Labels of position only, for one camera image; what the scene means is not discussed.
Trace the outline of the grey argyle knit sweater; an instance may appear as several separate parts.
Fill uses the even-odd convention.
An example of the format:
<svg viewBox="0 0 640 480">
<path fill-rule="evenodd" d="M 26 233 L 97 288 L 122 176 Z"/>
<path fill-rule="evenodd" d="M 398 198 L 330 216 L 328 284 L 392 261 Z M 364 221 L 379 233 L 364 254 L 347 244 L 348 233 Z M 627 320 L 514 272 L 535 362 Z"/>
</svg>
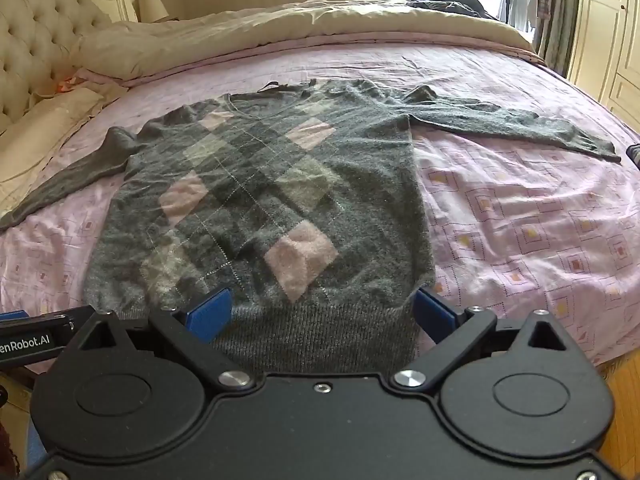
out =
<svg viewBox="0 0 640 480">
<path fill-rule="evenodd" d="M 121 174 L 81 298 L 145 318 L 229 289 L 214 345 L 267 372 L 391 372 L 416 352 L 413 293 L 435 277 L 415 126 L 525 140 L 612 162 L 563 119 L 364 79 L 270 84 L 179 107 L 29 193 L 3 229 Z"/>
</svg>

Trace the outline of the dark clothes pile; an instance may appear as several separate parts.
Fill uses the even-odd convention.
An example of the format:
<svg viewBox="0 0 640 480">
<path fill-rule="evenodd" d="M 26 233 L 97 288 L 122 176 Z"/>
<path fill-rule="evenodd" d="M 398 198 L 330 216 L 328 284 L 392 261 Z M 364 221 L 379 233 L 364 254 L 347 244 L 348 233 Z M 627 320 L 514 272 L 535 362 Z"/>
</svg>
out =
<svg viewBox="0 0 640 480">
<path fill-rule="evenodd" d="M 406 0 L 407 6 L 495 21 L 480 0 Z"/>
</svg>

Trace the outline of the pink patterned bed sheet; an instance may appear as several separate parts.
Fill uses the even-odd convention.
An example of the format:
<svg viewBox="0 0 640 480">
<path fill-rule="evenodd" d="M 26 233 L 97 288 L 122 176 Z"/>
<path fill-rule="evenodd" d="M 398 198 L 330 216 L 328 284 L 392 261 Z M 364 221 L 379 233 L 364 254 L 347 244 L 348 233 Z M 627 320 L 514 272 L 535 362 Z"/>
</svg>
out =
<svg viewBox="0 0 640 480">
<path fill-rule="evenodd" d="M 569 120 L 623 153 L 638 134 L 565 80 L 502 53 L 434 44 L 343 44 L 240 53 L 142 84 L 50 161 L 56 174 L 108 128 L 139 130 L 180 106 L 271 81 L 369 79 L 431 87 Z M 509 318 L 550 310 L 604 363 L 639 345 L 639 171 L 539 144 L 416 130 L 416 170 L 436 261 L 436 292 Z M 1 307 L 32 315 L 77 306 L 80 281 L 119 178 L 43 209 L 1 239 Z"/>
</svg>

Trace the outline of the cream embroidered pillow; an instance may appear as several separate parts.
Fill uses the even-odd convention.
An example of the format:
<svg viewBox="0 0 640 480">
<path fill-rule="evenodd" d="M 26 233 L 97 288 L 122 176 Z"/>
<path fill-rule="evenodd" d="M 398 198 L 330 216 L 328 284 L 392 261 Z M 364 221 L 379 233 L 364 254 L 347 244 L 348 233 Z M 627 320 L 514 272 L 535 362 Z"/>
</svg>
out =
<svg viewBox="0 0 640 480">
<path fill-rule="evenodd" d="M 127 89 L 86 82 L 36 104 L 1 133 L 1 212 L 14 209 L 32 190 L 38 174 L 86 122 Z"/>
</svg>

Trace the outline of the beige folded duvet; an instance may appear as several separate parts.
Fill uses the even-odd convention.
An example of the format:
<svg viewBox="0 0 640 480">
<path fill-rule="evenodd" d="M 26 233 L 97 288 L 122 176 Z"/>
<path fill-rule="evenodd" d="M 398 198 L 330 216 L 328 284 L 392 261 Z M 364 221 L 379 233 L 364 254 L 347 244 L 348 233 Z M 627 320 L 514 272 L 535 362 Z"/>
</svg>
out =
<svg viewBox="0 0 640 480">
<path fill-rule="evenodd" d="M 82 37 L 70 59 L 76 68 L 130 81 L 272 44 L 375 40 L 452 44 L 538 60 L 532 45 L 509 25 L 412 8 L 402 0 L 307 0 L 186 21 L 117 22 Z"/>
</svg>

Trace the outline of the grey-green right curtain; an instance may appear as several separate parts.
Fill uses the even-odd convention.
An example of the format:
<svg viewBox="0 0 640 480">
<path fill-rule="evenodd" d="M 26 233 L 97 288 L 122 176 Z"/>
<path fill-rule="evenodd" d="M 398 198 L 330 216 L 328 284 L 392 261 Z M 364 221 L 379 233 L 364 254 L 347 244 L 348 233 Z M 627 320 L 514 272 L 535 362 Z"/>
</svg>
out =
<svg viewBox="0 0 640 480">
<path fill-rule="evenodd" d="M 538 0 L 534 48 L 549 68 L 566 76 L 580 0 Z"/>
</svg>

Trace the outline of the cream panelled wardrobe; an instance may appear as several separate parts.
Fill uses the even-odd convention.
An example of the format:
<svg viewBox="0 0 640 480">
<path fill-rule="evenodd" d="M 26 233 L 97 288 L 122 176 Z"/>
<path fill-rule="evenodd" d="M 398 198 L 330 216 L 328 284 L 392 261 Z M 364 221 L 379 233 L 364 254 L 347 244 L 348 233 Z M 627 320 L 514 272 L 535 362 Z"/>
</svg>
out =
<svg viewBox="0 0 640 480">
<path fill-rule="evenodd" d="M 579 0 L 568 80 L 639 128 L 639 0 Z"/>
</svg>

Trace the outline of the cream bedside lamp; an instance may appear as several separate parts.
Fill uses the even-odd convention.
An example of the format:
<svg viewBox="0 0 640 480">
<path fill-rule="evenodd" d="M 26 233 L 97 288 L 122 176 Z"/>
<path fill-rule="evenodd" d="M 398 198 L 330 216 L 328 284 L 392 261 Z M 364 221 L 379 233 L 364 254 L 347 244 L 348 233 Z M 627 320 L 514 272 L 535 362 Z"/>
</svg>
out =
<svg viewBox="0 0 640 480">
<path fill-rule="evenodd" d="M 138 0 L 139 18 L 143 23 L 157 23 L 169 18 L 163 0 Z"/>
</svg>

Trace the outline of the cream tufted headboard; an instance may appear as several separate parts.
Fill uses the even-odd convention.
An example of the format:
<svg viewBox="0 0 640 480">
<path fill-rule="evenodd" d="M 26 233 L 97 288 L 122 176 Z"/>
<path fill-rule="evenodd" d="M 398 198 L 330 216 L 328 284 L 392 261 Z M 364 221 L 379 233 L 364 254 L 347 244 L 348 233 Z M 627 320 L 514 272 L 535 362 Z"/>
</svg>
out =
<svg viewBox="0 0 640 480">
<path fill-rule="evenodd" d="M 1 128 L 70 76 L 80 37 L 137 19 L 131 0 L 1 0 Z"/>
</svg>

